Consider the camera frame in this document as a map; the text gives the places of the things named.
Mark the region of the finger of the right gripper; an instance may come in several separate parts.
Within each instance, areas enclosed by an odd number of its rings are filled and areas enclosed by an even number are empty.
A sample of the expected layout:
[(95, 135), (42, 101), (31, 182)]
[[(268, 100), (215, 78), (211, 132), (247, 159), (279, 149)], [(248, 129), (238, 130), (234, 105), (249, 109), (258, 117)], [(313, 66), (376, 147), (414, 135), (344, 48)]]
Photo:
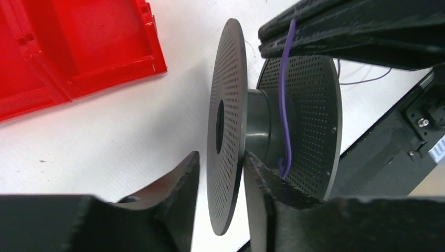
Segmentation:
[(299, 1), (258, 30), (260, 40), (284, 32), (296, 19), (301, 28), (355, 32), (444, 23), (444, 1)]
[(296, 28), (292, 55), (325, 55), (403, 70), (444, 63), (444, 14), (320, 15)]

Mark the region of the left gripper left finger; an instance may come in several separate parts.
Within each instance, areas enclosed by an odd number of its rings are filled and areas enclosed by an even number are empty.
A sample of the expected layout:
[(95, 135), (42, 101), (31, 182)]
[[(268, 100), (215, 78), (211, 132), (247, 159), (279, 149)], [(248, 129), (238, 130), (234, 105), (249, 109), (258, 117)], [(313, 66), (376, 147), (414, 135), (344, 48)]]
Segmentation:
[(174, 169), (145, 188), (128, 195), (116, 206), (135, 217), (125, 218), (125, 234), (134, 235), (125, 248), (132, 251), (190, 251), (200, 155), (193, 151)]

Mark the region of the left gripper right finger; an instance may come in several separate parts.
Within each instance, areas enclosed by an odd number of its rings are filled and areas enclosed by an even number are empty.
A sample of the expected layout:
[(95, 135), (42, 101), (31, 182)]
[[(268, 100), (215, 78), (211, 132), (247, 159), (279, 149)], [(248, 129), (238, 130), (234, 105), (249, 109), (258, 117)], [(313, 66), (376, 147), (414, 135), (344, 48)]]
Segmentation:
[(243, 169), (250, 250), (317, 251), (317, 237), (302, 218), (323, 201), (291, 186), (252, 152), (245, 152)]

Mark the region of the black cable spool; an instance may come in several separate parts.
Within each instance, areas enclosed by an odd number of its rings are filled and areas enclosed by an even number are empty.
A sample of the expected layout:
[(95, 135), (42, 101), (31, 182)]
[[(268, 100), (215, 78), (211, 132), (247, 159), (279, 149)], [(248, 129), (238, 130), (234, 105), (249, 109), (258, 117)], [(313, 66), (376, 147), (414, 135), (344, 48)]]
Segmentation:
[(285, 180), (327, 199), (340, 158), (342, 102), (336, 67), (326, 56), (267, 59), (256, 88), (248, 87), (240, 23), (227, 20), (217, 49), (207, 131), (207, 199), (216, 235), (226, 233), (238, 198), (244, 154), (252, 152)]

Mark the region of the red two-compartment bin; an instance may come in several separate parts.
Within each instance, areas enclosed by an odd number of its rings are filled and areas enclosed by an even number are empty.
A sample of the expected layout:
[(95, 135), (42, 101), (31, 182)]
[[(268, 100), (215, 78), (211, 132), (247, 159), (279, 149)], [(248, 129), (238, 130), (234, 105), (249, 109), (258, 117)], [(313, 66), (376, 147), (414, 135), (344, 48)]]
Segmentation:
[(167, 72), (145, 1), (1, 1), (1, 120)]

